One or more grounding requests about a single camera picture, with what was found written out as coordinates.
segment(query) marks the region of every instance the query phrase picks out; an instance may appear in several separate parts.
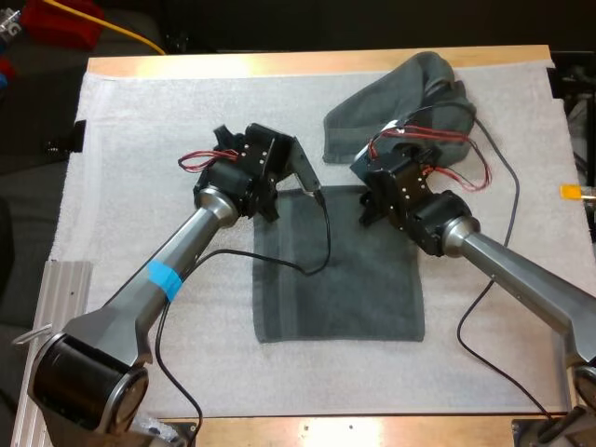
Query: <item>gray towel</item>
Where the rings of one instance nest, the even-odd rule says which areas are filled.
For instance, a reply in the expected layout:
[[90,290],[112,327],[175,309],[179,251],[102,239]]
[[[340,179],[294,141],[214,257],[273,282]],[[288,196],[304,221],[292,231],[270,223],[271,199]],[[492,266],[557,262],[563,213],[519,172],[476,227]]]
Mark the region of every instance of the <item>gray towel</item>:
[[[425,332],[417,249],[387,221],[359,224],[359,186],[324,188],[332,229],[329,265],[313,277],[253,263],[254,330],[261,343],[286,340],[422,341]],[[320,207],[302,191],[280,193],[279,219],[254,219],[258,253],[308,269],[326,254]]]
[[[437,53],[418,53],[325,116],[323,159],[327,163],[351,163],[389,121],[404,119],[421,107],[441,102],[458,102],[476,111],[466,98],[464,83],[455,81],[449,62]],[[464,110],[438,107],[416,114],[412,124],[469,133],[474,122]],[[461,143],[440,143],[438,148],[437,164],[443,167],[464,159],[469,150]]]

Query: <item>red object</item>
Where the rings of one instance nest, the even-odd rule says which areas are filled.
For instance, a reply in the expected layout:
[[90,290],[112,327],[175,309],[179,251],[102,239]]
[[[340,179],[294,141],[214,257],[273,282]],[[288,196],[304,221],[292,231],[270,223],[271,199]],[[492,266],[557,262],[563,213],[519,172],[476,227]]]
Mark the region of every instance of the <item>red object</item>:
[[17,73],[12,68],[8,59],[0,58],[0,73],[7,77],[7,80],[13,79]]
[[[91,0],[58,0],[90,16],[103,19],[103,11]],[[43,0],[28,0],[22,11],[20,23],[36,41],[59,47],[92,50],[95,48],[102,27],[82,19]]]

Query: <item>table surface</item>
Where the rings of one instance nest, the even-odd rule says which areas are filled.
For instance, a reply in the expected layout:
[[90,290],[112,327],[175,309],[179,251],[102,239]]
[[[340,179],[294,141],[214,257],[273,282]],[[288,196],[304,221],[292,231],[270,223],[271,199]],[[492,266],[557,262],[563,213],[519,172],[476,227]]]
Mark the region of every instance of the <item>table surface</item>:
[[[95,58],[88,72],[140,78],[313,75],[391,70],[424,50],[453,67],[550,59],[548,46],[451,47],[313,53],[257,53]],[[350,417],[207,418],[199,435],[204,447],[330,445],[400,447],[512,445],[512,415],[390,415]]]

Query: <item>red wire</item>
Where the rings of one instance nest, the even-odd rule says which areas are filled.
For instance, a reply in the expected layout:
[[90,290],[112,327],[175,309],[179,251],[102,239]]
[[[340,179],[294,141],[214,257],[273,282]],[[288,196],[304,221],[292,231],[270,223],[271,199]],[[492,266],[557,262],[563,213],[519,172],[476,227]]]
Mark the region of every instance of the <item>red wire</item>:
[[[193,158],[205,158],[207,157],[208,160],[197,165],[186,165],[184,161],[193,159]],[[195,151],[185,156],[181,156],[178,159],[178,165],[184,169],[186,172],[200,172],[207,166],[213,164],[215,160],[218,158],[226,158],[228,160],[236,161],[238,158],[238,153],[232,149],[226,149],[224,151]]]
[[[414,125],[406,125],[403,127],[404,131],[400,132],[396,129],[385,129],[382,130],[379,134],[379,137],[397,137],[397,138],[417,138],[421,140],[431,140],[431,141],[441,141],[441,142],[471,142],[471,139],[467,136],[467,134],[462,132],[456,132],[452,130],[438,130],[432,128],[424,128],[420,126]],[[369,150],[369,157],[370,158],[377,158],[378,153],[376,151],[376,147],[374,146],[374,141],[376,138],[373,138],[369,141],[368,150]],[[462,188],[469,192],[477,192],[484,188],[486,188],[493,178],[492,172],[488,164],[482,160],[482,165],[484,166],[484,181],[481,184],[474,184],[469,180],[463,179],[461,176],[457,175],[455,172],[441,168],[441,167],[430,167],[427,166],[423,169],[423,174],[428,175],[430,172],[435,170],[447,177],[451,178],[458,182]]]

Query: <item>yellow cable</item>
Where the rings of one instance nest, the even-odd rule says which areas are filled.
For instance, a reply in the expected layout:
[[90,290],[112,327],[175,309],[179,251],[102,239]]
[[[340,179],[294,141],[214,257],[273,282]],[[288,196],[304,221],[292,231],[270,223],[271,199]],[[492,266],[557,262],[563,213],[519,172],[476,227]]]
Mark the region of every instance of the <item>yellow cable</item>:
[[151,47],[152,49],[154,49],[161,55],[166,54],[166,52],[163,49],[158,47],[156,44],[151,42],[149,39],[144,38],[142,35],[138,35],[136,33],[133,33],[132,31],[125,30],[124,28],[120,28],[119,26],[116,26],[116,25],[110,23],[109,21],[101,20],[101,19],[98,19],[97,17],[90,16],[89,14],[85,14],[84,12],[78,11],[76,9],[72,9],[71,7],[63,5],[62,3],[58,3],[54,0],[44,0],[44,2],[47,3],[48,5],[52,5],[53,7],[57,7],[58,9],[61,9],[62,11],[70,12],[71,14],[74,14],[82,19],[98,23],[105,28],[109,28],[110,30],[116,31],[117,33],[121,33],[121,34],[127,35],[128,37],[132,37],[133,39],[136,39],[139,42],[143,42],[145,45],[148,45],[149,47]]

